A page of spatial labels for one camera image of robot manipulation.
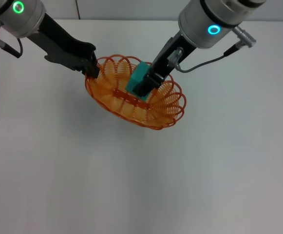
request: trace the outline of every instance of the cable connector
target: cable connector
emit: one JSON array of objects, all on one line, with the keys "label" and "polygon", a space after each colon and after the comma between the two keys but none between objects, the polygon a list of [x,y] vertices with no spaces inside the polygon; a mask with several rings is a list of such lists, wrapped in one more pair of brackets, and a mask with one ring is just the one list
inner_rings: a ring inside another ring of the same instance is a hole
[{"label": "cable connector", "polygon": [[241,42],[249,48],[252,48],[257,42],[247,31],[243,30],[239,26],[235,27],[232,31],[235,35],[237,35]]}]

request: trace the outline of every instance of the teal block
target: teal block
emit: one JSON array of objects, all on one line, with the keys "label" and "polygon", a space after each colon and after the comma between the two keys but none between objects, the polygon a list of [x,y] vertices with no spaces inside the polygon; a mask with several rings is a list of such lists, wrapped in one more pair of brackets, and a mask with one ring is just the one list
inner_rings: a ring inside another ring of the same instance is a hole
[{"label": "teal block", "polygon": [[127,86],[125,90],[129,92],[130,94],[135,95],[139,99],[146,101],[149,97],[150,94],[147,94],[144,97],[140,97],[137,94],[133,92],[134,87],[136,87],[137,84],[139,84],[142,80],[143,77],[147,74],[148,70],[150,69],[150,65],[146,64],[145,62],[141,61],[140,64],[137,66],[135,71],[132,73]]}]

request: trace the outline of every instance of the white table surface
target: white table surface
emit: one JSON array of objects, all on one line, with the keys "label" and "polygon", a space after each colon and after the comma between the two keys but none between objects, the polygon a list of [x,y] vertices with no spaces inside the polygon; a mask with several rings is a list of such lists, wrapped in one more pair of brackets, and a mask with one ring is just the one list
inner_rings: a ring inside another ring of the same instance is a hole
[{"label": "white table surface", "polygon": [[[98,57],[146,61],[178,31],[171,21],[58,22]],[[28,39],[21,59],[0,49],[0,234],[283,233],[283,22],[242,26],[253,49],[172,73],[188,105],[162,131],[103,110],[81,73],[48,63]]]}]

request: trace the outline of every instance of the robotic arm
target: robotic arm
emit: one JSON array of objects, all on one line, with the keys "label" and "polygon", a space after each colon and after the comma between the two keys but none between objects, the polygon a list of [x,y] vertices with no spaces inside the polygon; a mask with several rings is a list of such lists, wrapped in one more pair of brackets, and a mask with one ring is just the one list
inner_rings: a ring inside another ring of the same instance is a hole
[{"label": "robotic arm", "polygon": [[[98,77],[99,68],[94,54],[96,48],[70,36],[46,14],[40,0],[0,0],[1,27],[16,38],[30,39],[47,53],[45,58],[48,61]],[[17,58],[21,56],[1,40],[0,48]]]},{"label": "robotic arm", "polygon": [[[154,88],[159,88],[173,69],[187,73],[194,69],[223,59],[245,45],[252,47],[256,40],[239,27],[247,16],[266,0],[191,0],[180,13],[180,31],[171,38],[151,65],[148,73],[133,90],[144,97]],[[180,63],[195,49],[208,49],[219,42],[230,31],[240,41],[228,49],[223,56],[184,71]]]},{"label": "robotic arm", "polygon": [[[190,72],[202,65],[223,59],[244,46],[252,47],[256,40],[241,29],[239,24],[265,1],[191,0],[179,15],[180,31],[163,47],[147,74],[134,88],[134,93],[144,97],[154,88],[159,88],[173,69]],[[30,39],[47,53],[45,58],[48,61],[81,71],[83,74],[87,73],[94,78],[98,77],[95,47],[74,39],[64,31],[45,13],[40,0],[0,0],[1,27],[16,38]],[[187,71],[180,68],[179,64],[195,49],[211,48],[230,31],[233,31],[240,41],[223,56]],[[17,58],[21,55],[1,40],[0,48]]]}]

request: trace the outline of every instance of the gray cylindrical robot joint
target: gray cylindrical robot joint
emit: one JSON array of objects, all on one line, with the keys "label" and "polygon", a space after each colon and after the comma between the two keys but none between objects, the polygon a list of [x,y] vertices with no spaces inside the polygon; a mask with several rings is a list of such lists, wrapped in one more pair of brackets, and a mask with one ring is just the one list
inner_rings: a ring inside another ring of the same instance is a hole
[{"label": "gray cylindrical robot joint", "polygon": [[207,49],[219,42],[257,7],[243,5],[239,0],[191,0],[179,15],[180,32],[193,46]]},{"label": "gray cylindrical robot joint", "polygon": [[[5,7],[5,3],[6,1],[0,0],[0,7]],[[17,38],[24,38],[38,29],[45,12],[40,0],[14,1],[0,14],[0,21],[9,33]]]}]

